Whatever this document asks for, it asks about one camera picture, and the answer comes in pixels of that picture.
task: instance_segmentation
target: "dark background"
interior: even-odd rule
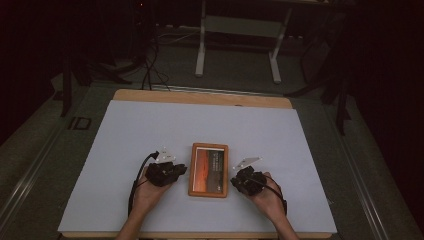
[[[175,27],[198,25],[199,2],[163,0],[156,12],[157,22]],[[132,26],[128,26],[133,23],[132,5],[125,3],[128,5],[113,13],[110,9],[115,3],[0,3],[0,143],[54,94],[50,79],[62,72],[66,40],[71,39],[79,51],[97,61],[113,63],[116,56],[132,56],[133,49],[127,47],[132,36]],[[346,20],[338,39],[335,62],[347,63],[346,74],[352,76],[349,93],[356,98],[393,178],[424,231],[424,4],[419,0],[360,1],[358,6],[360,12]],[[313,14],[308,11],[296,13],[288,35],[309,31],[313,18],[305,16]],[[122,31],[122,38],[110,41],[109,31]]]

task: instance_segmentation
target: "wooden picture frame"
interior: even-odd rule
[[[228,146],[193,143],[188,195],[225,198],[228,192]]]

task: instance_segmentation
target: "framed picture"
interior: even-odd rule
[[[197,197],[227,197],[228,146],[194,143],[188,195]]]

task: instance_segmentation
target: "dark floor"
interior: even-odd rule
[[[234,46],[212,44],[206,51],[202,78],[194,76],[197,45],[173,42],[159,47],[152,82],[155,90],[236,91],[240,94],[283,96],[306,85],[299,55],[285,51],[296,45],[285,41],[278,57],[283,82],[272,82],[267,52],[262,48],[239,51]],[[320,58],[308,59],[306,71],[314,71]],[[130,86],[97,79],[91,87],[74,88],[74,105],[60,118],[61,102],[49,99],[0,148],[0,204],[7,210],[9,196],[37,161],[39,171],[27,183],[28,195],[2,224],[0,239],[57,239],[66,202],[79,176],[103,115],[114,92],[140,88],[145,69],[124,74]],[[61,75],[52,79],[61,88]],[[408,211],[384,159],[355,105],[348,98],[350,120],[343,137],[335,127],[335,104],[324,105],[322,89],[291,99],[297,109],[339,233],[331,239],[423,239]],[[72,117],[92,119],[86,131],[67,130]]]

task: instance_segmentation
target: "white table leg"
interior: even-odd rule
[[[274,83],[281,83],[280,71],[278,70],[277,56],[280,51],[281,43],[284,39],[284,34],[287,29],[287,24],[289,23],[292,9],[289,8],[287,10],[286,18],[284,19],[284,23],[281,25],[280,31],[277,36],[277,43],[275,44],[275,48],[272,52],[269,53],[269,62],[271,64],[271,72],[272,78],[274,79]]]
[[[205,64],[205,18],[206,18],[206,1],[202,1],[202,18],[200,19],[200,46],[197,54],[196,77],[203,76],[203,66]]]

